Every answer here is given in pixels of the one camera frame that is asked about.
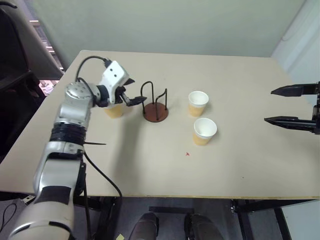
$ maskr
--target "floor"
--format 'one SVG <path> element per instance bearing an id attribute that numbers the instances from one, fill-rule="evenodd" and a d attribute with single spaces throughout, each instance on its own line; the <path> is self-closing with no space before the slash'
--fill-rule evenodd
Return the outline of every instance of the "floor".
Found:
<path id="1" fill-rule="evenodd" d="M 10 203 L 17 204 L 13 218 L 0 232 L 0 240 L 6 240 L 14 227 L 19 214 L 25 208 L 19 200 L 0 201 L 0 218 L 4 209 Z M 149 207 L 175 207 L 194 208 L 194 212 L 210 218 L 225 240 L 241 240 L 241 230 L 238 217 L 230 210 L 230 200 L 227 199 L 201 199 L 201 198 L 136 198 L 125 197 L 120 211 L 115 237 L 121 234 L 127 240 L 140 218 L 149 210 Z M 86 239 L 86 218 L 83 207 L 74 207 L 74 236 L 77 240 Z M 13 213 L 14 208 L 8 208 L 5 220 Z M 156 213 L 159 217 L 159 235 L 157 240 L 184 240 L 184 214 Z M 95 232 L 99 220 L 99 212 L 90 211 L 92 232 Z M 252 233 L 255 240 L 282 240 L 281 233 L 273 210 L 257 211 L 249 214 Z"/>

